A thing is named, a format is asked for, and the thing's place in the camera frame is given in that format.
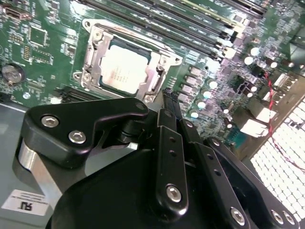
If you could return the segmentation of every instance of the screw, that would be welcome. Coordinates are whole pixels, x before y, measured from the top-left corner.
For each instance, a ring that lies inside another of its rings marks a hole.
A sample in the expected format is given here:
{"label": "screw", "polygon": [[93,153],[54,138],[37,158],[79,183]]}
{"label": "screw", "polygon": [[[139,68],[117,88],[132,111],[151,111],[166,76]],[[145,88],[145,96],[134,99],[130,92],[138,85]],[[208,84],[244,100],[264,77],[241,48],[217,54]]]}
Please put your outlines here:
{"label": "screw", "polygon": [[145,101],[145,103],[152,103],[154,101],[154,99],[155,99],[155,96],[147,95],[147,96],[145,96],[144,101]]}
{"label": "screw", "polygon": [[164,66],[166,64],[167,60],[166,60],[166,57],[162,57],[160,59],[160,65]]}
{"label": "screw", "polygon": [[275,220],[279,223],[279,224],[284,224],[284,221],[282,219],[282,217],[274,210],[271,210],[271,213],[273,215],[273,217],[275,218]]}
{"label": "screw", "polygon": [[166,194],[173,202],[179,203],[181,201],[181,193],[175,186],[169,185],[166,188]]}
{"label": "screw", "polygon": [[165,113],[168,117],[172,117],[171,112],[169,112],[169,111],[164,111],[164,113]]}
{"label": "screw", "polygon": [[74,130],[69,133],[69,139],[73,143],[83,144],[86,141],[86,135],[82,131]]}
{"label": "screw", "polygon": [[46,126],[46,127],[49,127],[49,128],[53,128],[53,127],[57,127],[58,124],[59,124],[59,121],[57,118],[55,118],[54,116],[44,116],[42,119],[41,119],[41,123]]}
{"label": "screw", "polygon": [[188,127],[193,127],[193,124],[191,122],[186,121],[185,123],[187,124]]}
{"label": "screw", "polygon": [[91,76],[90,76],[89,73],[86,73],[86,74],[84,75],[84,80],[87,81],[87,82],[89,82],[89,81],[91,80]]}
{"label": "screw", "polygon": [[295,224],[294,219],[293,219],[287,212],[283,211],[283,213],[284,213],[284,216],[286,217],[286,220],[287,220],[289,223],[291,223],[292,225],[294,225],[294,224]]}
{"label": "screw", "polygon": [[136,103],[135,105],[136,105],[139,109],[145,110],[145,107],[144,107],[144,105],[143,105],[142,103]]}
{"label": "screw", "polygon": [[212,139],[212,142],[214,143],[215,146],[219,146],[219,142],[216,139]]}
{"label": "screw", "polygon": [[95,39],[96,41],[101,40],[103,37],[102,33],[100,31],[96,31],[93,35],[93,39]]}
{"label": "screw", "polygon": [[25,92],[25,93],[23,93],[22,97],[23,97],[24,99],[29,99],[31,96],[30,96],[30,93]]}
{"label": "screw", "polygon": [[231,216],[233,217],[233,219],[235,219],[235,221],[239,225],[241,225],[241,226],[245,225],[244,216],[236,208],[231,207]]}

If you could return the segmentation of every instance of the gray metal panel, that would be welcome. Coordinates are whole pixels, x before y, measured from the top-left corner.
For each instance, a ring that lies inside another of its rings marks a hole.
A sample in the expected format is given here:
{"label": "gray metal panel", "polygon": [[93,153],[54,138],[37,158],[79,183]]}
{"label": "gray metal panel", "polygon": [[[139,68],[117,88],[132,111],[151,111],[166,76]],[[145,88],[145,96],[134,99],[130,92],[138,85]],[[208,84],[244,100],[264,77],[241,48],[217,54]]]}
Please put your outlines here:
{"label": "gray metal panel", "polygon": [[[7,107],[0,104],[0,205],[2,206],[15,189],[42,194],[30,172],[25,170],[15,157],[19,141],[24,108],[17,104]],[[90,175],[129,154],[133,149],[109,150],[88,158],[85,173]],[[44,229],[52,215],[51,207],[44,217],[0,208],[1,229]]]}
{"label": "gray metal panel", "polygon": [[[14,168],[18,168],[18,163],[16,163],[17,161],[14,161],[14,156],[19,140],[23,116],[24,112],[22,112],[22,110],[10,109],[0,105],[1,206],[15,189],[43,195],[33,179],[28,180],[29,185],[27,185],[21,182],[13,171],[13,165]],[[50,207],[43,217],[0,208],[0,228],[44,229],[51,215],[52,209]]]}

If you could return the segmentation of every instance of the motherboard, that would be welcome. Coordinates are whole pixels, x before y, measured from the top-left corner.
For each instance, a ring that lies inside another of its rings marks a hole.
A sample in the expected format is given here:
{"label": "motherboard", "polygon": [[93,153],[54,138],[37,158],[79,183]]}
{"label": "motherboard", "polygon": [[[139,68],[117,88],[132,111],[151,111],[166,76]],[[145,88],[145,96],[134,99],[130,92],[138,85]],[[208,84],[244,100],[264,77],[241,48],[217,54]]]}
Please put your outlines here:
{"label": "motherboard", "polygon": [[303,0],[0,0],[0,101],[132,96],[149,105],[172,88],[203,138],[238,148],[268,134],[276,105],[305,75],[304,8]]}

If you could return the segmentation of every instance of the white grille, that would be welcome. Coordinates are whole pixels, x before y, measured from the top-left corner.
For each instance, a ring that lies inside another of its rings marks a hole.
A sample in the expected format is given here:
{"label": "white grille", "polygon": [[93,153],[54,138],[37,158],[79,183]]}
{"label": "white grille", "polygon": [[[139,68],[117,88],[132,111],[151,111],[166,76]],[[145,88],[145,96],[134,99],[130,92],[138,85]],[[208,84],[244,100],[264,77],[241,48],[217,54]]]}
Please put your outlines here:
{"label": "white grille", "polygon": [[[295,163],[305,168],[305,99],[275,131],[274,139]],[[305,174],[281,156],[269,139],[251,159],[270,192],[294,214],[305,218]]]}

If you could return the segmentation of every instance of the wire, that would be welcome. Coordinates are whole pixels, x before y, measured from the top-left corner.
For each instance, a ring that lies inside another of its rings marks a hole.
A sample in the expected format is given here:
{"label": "wire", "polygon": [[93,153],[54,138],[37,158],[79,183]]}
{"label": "wire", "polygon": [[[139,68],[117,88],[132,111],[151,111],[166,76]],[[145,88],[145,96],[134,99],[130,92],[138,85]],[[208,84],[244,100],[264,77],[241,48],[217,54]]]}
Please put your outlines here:
{"label": "wire", "polygon": [[272,118],[271,118],[271,110],[272,110],[272,107],[274,105],[274,101],[273,101],[273,89],[272,89],[272,82],[269,78],[269,74],[268,73],[265,73],[264,74],[265,78],[267,79],[268,81],[268,87],[270,88],[270,95],[269,95],[269,98],[270,98],[270,104],[269,104],[269,110],[270,110],[270,116],[269,116],[269,137],[272,139],[272,142],[275,146],[275,148],[277,149],[277,151],[282,155],[282,157],[285,159],[285,161],[287,161],[288,163],[290,163],[291,165],[293,165],[294,167],[300,169],[303,173],[305,173],[305,169],[304,168],[301,168],[293,159],[291,159],[291,157],[277,144],[275,138],[273,137],[273,127],[272,127]]}

